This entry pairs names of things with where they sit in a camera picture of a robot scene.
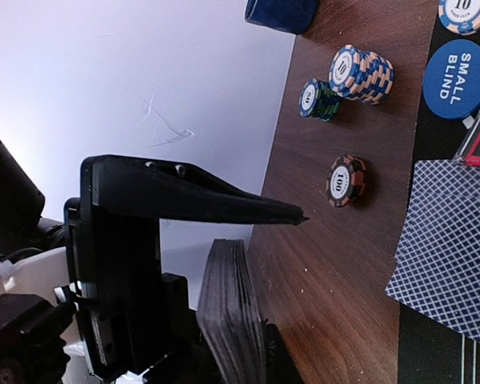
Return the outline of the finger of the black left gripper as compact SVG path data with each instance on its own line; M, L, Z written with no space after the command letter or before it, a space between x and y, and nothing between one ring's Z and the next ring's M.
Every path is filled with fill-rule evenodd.
M133 218L299 225L301 207L240 190L189 163L100 155L81 165L81 206Z

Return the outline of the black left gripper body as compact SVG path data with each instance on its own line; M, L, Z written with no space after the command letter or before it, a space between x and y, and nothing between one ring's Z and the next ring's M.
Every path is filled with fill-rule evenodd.
M66 257L90 372L115 380L182 360L192 343L185 277L162 272L159 220L64 206Z

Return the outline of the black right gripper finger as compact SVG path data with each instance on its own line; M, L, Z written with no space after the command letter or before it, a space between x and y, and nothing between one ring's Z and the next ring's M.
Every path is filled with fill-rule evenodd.
M285 341L273 323L264 320L266 344L266 382L268 384L303 384Z

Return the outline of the blue-backed playing card deck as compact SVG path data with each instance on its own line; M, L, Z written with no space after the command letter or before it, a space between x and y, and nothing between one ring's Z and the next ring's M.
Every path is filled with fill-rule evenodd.
M242 240L213 241L196 318L225 383L267 382L264 325Z

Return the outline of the blue round blind button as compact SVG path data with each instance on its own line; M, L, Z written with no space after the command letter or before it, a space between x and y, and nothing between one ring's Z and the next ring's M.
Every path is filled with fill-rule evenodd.
M480 46L455 39L428 61L422 85L429 109L447 120L463 120L480 107Z

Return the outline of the single blue-white poker chip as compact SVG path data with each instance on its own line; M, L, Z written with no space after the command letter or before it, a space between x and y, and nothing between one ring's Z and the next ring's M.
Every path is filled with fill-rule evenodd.
M438 17L450 32L462 36L475 34L480 30L480 0L441 0Z

